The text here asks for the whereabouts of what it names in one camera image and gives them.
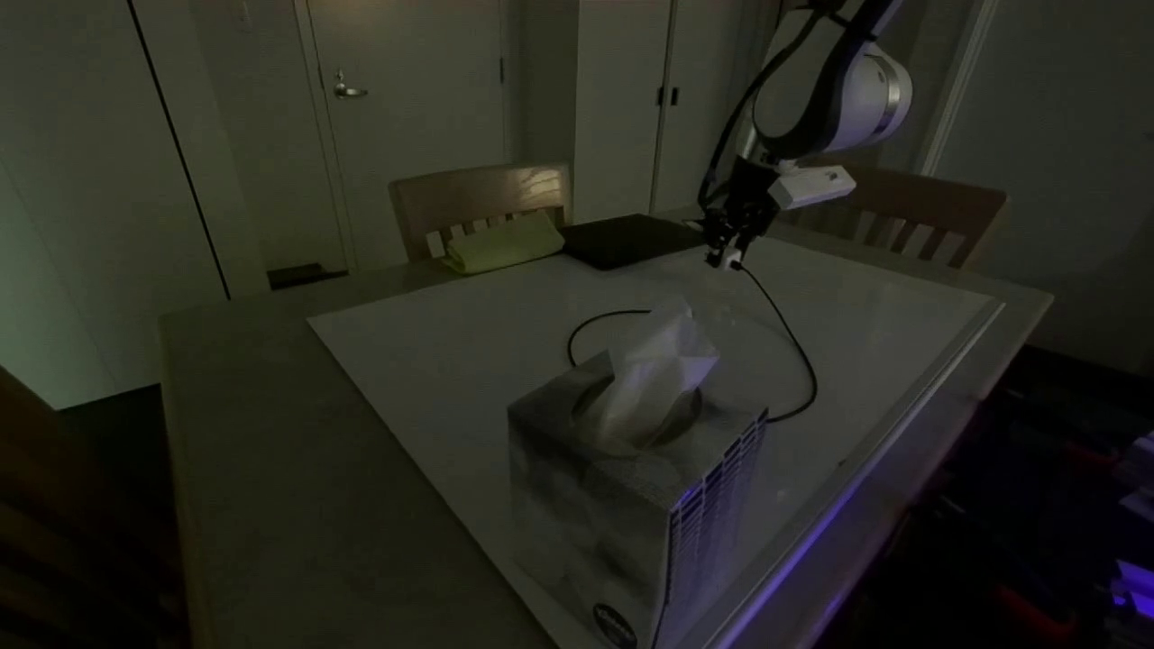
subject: chair backrest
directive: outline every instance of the chair backrest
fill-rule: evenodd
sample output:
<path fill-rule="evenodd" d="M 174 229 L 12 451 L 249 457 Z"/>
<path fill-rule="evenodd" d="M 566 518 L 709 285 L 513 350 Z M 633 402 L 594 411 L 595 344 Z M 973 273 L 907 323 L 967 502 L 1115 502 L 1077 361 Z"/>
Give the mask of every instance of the chair backrest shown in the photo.
<path fill-rule="evenodd" d="M 175 535 L 144 512 L 0 367 L 0 637 L 32 647 L 183 637 Z"/>
<path fill-rule="evenodd" d="M 394 180 L 389 195 L 409 261 L 430 259 L 440 245 L 538 209 L 560 227 L 572 218 L 569 165 L 500 165 Z"/>
<path fill-rule="evenodd" d="M 947 266 L 964 268 L 1006 203 L 1005 192 L 998 189 L 840 164 L 857 182 L 849 195 L 779 218 L 900 254 L 914 245 L 919 259 L 947 258 Z"/>

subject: table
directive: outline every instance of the table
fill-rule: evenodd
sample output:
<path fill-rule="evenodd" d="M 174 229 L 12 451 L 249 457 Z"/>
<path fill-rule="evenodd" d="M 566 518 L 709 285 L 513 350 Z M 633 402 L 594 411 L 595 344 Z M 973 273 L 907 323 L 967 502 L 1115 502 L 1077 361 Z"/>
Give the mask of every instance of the table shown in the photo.
<path fill-rule="evenodd" d="M 771 234 L 1005 308 L 804 557 L 729 620 L 734 647 L 817 637 L 1050 303 L 785 224 Z M 550 646 L 305 322 L 455 277 L 418 263 L 162 319 L 197 647 Z"/>

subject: tissue box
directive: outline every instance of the tissue box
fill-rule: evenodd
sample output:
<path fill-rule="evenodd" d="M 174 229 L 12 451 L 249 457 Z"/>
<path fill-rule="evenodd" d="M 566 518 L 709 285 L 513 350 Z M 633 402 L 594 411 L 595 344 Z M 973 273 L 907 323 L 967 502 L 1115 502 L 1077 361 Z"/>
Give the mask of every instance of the tissue box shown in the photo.
<path fill-rule="evenodd" d="M 766 412 L 703 385 L 644 449 L 605 448 L 582 413 L 607 353 L 509 406 L 517 562 L 607 647 L 670 646 L 725 585 Z"/>

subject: folded towel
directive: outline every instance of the folded towel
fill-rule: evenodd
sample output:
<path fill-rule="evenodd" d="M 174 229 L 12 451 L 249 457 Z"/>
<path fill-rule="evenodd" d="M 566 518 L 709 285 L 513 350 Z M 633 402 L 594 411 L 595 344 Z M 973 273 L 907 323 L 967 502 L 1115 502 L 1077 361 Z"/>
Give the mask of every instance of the folded towel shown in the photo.
<path fill-rule="evenodd" d="M 548 256 L 564 245 L 548 212 L 537 210 L 516 221 L 449 240 L 443 261 L 462 275 L 474 275 Z"/>

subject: white tissue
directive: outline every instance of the white tissue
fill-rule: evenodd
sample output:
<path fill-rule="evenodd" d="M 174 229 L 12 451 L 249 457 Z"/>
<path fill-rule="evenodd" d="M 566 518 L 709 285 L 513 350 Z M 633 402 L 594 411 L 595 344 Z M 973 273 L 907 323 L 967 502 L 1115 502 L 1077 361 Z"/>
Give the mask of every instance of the white tissue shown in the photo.
<path fill-rule="evenodd" d="M 685 300 L 674 298 L 610 344 L 609 359 L 613 383 L 586 411 L 585 437 L 608 452 L 636 452 L 660 433 L 677 400 L 705 380 L 718 351 Z"/>

